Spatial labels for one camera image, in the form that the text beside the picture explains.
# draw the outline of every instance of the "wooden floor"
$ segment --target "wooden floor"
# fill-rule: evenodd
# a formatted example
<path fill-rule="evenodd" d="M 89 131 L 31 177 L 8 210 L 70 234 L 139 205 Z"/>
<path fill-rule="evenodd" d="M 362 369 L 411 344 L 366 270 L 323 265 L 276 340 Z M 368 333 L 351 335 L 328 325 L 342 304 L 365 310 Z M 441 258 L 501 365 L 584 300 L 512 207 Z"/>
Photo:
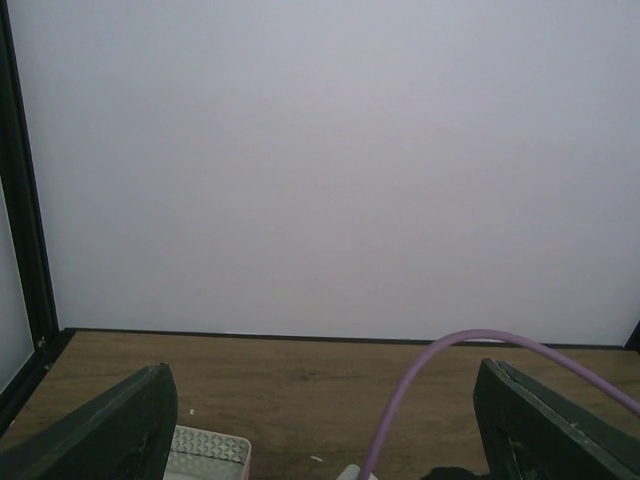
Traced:
<path fill-rule="evenodd" d="M 165 362 L 178 387 L 178 423 L 248 438 L 253 444 L 252 479 L 331 480 L 347 464 L 362 463 L 388 396 L 421 349 L 79 332 L 0 439 L 0 448 L 24 440 L 138 368 Z M 565 353 L 640 397 L 638 354 Z M 471 401 L 485 357 L 511 362 L 640 435 L 638 418 L 535 354 L 515 348 L 453 347 L 427 365 L 411 387 L 376 471 L 382 480 L 417 480 L 438 465 L 486 468 Z"/>

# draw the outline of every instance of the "purple cable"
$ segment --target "purple cable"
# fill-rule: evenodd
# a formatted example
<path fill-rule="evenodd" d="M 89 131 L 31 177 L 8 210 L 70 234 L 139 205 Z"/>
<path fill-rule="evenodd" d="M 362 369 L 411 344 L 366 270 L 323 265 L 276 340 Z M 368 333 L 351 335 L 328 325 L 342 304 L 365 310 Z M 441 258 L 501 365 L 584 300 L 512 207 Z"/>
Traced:
<path fill-rule="evenodd" d="M 371 475 L 373 473 L 373 470 L 376 468 L 376 463 L 378 463 L 378 457 L 380 456 L 380 450 L 382 450 L 382 445 L 384 444 L 385 437 L 387 436 L 387 432 L 389 431 L 389 427 L 391 426 L 393 416 L 395 415 L 396 410 L 398 409 L 398 406 L 402 401 L 402 397 L 407 391 L 407 388 L 409 388 L 409 385 L 413 381 L 414 377 L 418 374 L 420 369 L 422 369 L 422 367 L 429 360 L 431 360 L 445 348 L 450 347 L 454 343 L 464 342 L 466 340 L 499 340 L 501 342 L 513 343 L 515 345 L 528 348 L 529 350 L 539 353 L 543 357 L 547 357 L 548 359 L 553 360 L 554 362 L 567 368 L 568 370 L 571 370 L 579 377 L 582 377 L 590 384 L 602 390 L 627 410 L 640 417 L 639 402 L 631 398 L 626 393 L 621 392 L 616 387 L 593 373 L 588 368 L 583 367 L 579 363 L 565 357 L 561 353 L 556 352 L 549 347 L 545 347 L 544 345 L 534 342 L 533 340 L 529 340 L 528 338 L 521 337 L 513 333 L 501 332 L 500 330 L 462 330 L 460 332 L 447 335 L 446 337 L 442 337 L 441 339 L 436 340 L 427 348 L 425 348 L 424 352 L 422 352 L 418 356 L 418 358 L 416 358 L 416 360 L 404 374 L 404 377 L 402 377 L 402 380 L 396 387 L 395 392 L 393 392 L 393 395 L 391 395 L 389 403 L 387 403 L 382 417 L 380 418 L 380 423 L 378 423 L 376 433 L 371 440 L 371 445 L 369 445 L 367 458 L 364 461 L 362 470 L 360 470 L 358 480 L 369 480 L 369 475 Z"/>

